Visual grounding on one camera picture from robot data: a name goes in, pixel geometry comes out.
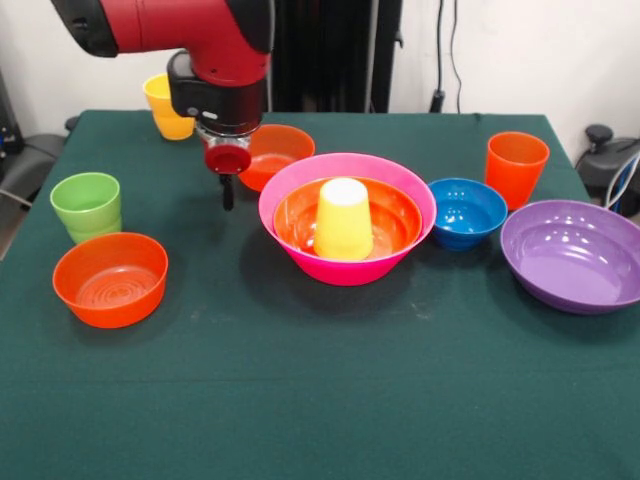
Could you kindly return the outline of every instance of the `plastic bowl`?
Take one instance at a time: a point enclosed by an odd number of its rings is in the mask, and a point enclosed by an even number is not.
[[[418,238],[390,255],[362,262],[341,262],[319,258],[290,246],[278,237],[274,215],[278,205],[295,189],[314,180],[331,177],[359,177],[379,180],[401,190],[420,209],[422,228]],[[436,202],[429,187],[415,173],[390,160],[358,153],[331,153],[296,162],[277,173],[265,186],[258,205],[262,224],[309,276],[331,285],[364,285],[383,277],[433,228]]]
[[[284,167],[315,153],[313,139],[299,128],[262,125],[251,135],[251,165],[238,175],[251,190],[261,192],[267,182]]]
[[[60,259],[53,288],[83,322],[121,328],[151,314],[164,296],[169,259],[137,233],[112,233],[77,245]]]
[[[373,229],[373,250],[368,260],[387,257],[413,244],[422,231],[420,209],[408,195],[378,180],[356,177],[369,192]],[[290,247],[309,255],[315,253],[316,210],[320,189],[327,179],[307,183],[280,202],[275,217],[276,235]]]
[[[469,250],[507,218],[502,196],[484,183],[445,178],[429,184],[438,205],[434,235],[446,249]]]
[[[609,210],[532,203],[509,217],[501,243],[523,287],[559,310],[599,314],[640,300],[640,228]]]

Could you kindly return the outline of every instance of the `white wall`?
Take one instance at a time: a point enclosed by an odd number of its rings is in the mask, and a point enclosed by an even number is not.
[[[443,36],[451,25],[446,0]],[[459,0],[456,59],[464,112],[545,113],[569,155],[591,122],[640,131],[638,0]],[[436,83],[437,0],[404,0],[405,49],[397,51],[394,111],[429,107]],[[146,108],[142,82],[170,52],[99,59],[67,33],[49,0],[0,0],[0,68],[26,134],[62,132],[86,108]],[[455,83],[444,58],[445,111]]]
[[[453,0],[445,1],[444,110],[453,112]],[[394,111],[429,108],[437,6],[437,0],[404,0]],[[459,0],[458,12],[454,52],[463,113],[544,113],[572,160],[586,146],[590,123],[608,124],[617,135],[640,134],[638,0]]]
[[[147,108],[142,83],[171,52],[95,58],[69,35],[49,0],[0,0],[0,69],[23,133],[64,132],[87,108]]]

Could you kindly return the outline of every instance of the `purple bowl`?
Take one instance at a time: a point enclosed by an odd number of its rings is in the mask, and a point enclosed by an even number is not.
[[[640,228],[609,210],[531,203],[505,222],[501,243],[523,287],[559,310],[593,315],[640,300]]]

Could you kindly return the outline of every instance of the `blue bowl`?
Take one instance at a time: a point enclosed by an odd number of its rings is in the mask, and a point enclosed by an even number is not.
[[[445,178],[430,183],[429,188],[438,205],[434,235],[448,250],[470,250],[507,218],[506,202],[484,183]]]

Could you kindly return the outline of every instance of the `orange bowl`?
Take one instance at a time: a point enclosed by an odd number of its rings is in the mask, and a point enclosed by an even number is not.
[[[373,250],[366,260],[382,258],[412,245],[422,231],[422,214],[411,198],[391,185],[353,177],[369,192]],[[295,189],[280,202],[273,219],[276,235],[291,247],[317,256],[313,248],[320,189],[323,178]]]
[[[287,165],[315,153],[313,139],[299,128],[288,125],[263,125],[251,135],[251,165],[240,181],[261,192],[267,182]]]
[[[53,288],[88,325],[121,328],[160,304],[168,268],[167,253],[154,239],[113,233],[69,250],[53,272]]]

